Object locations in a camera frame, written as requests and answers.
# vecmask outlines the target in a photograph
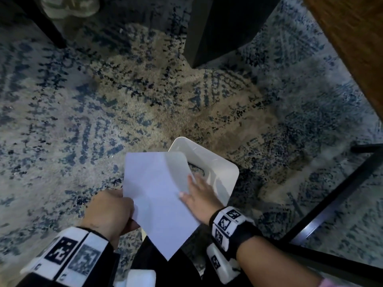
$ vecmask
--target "black and white wristband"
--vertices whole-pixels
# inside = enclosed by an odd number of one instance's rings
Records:
[[[211,235],[228,258],[236,258],[239,246],[253,236],[262,236],[253,219],[234,207],[225,207],[210,218]]]
[[[61,231],[24,272],[68,287],[112,286],[119,256],[96,231],[70,227]]]

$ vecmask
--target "area rug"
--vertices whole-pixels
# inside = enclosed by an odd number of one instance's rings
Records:
[[[57,26],[60,50],[12,3],[0,29],[0,270],[3,285],[104,188],[129,151],[185,136],[240,166],[231,204],[280,238],[382,141],[381,122],[301,0],[282,0],[253,41],[191,69],[193,0],[105,0]],[[305,246],[383,267],[382,170]],[[183,247],[195,265],[206,240]],[[123,278],[141,244],[121,238]]]

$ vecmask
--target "pink sleeve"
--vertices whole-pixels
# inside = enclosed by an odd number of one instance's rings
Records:
[[[346,287],[346,286],[337,285],[337,284],[334,284],[334,282],[331,280],[323,279],[319,287]]]

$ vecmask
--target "blue and beige rug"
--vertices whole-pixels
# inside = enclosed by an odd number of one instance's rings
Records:
[[[236,162],[232,203],[280,238],[366,157],[350,154],[351,143],[382,141],[381,122],[301,0],[282,0],[250,44],[200,69],[182,55],[192,1],[106,0],[97,15],[58,24],[64,50],[1,5],[3,285],[79,221],[92,194],[121,186],[128,151],[166,151],[186,136]],[[306,246],[383,267],[382,174]],[[139,231],[121,239],[119,277],[140,243]],[[202,249],[198,235],[185,246],[200,267]]]

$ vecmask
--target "white container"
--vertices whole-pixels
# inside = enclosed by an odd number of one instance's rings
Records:
[[[184,153],[189,163],[201,168],[206,182],[213,186],[221,203],[227,205],[238,179],[237,165],[185,137],[175,139],[169,151]]]

